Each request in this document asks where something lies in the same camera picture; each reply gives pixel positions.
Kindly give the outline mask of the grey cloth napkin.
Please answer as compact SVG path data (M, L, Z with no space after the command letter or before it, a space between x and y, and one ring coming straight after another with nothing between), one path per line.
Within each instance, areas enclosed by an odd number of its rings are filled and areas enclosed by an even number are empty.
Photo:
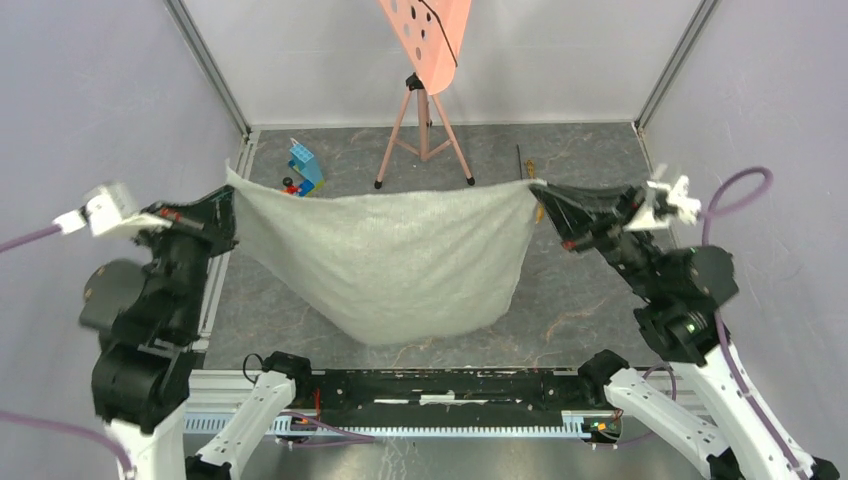
M238 247L367 345L462 335L510 308L535 229L535 181L296 197L229 172Z

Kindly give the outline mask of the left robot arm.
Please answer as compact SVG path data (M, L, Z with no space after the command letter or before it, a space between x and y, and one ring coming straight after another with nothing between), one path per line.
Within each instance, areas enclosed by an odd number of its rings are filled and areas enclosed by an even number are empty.
M211 261L237 244L234 190L190 203L136 206L127 187L92 190L80 209L95 237L120 236L149 250L145 264L117 259L87 280L82 327L97 333L91 374L95 414L126 451L127 479L227 479L183 449L189 377L196 358Z

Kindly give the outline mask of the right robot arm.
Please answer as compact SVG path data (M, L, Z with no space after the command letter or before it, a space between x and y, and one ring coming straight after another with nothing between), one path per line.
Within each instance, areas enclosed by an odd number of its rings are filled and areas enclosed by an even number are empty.
M738 291L731 255L717 246L663 251L653 231L692 224L701 204L688 180L585 189L538 183L531 192L563 247L595 250L642 299L634 312L648 347L707 410L700 418L605 350L579 368L588 397L637 418L706 479L836 479L783 428L743 371L719 309Z

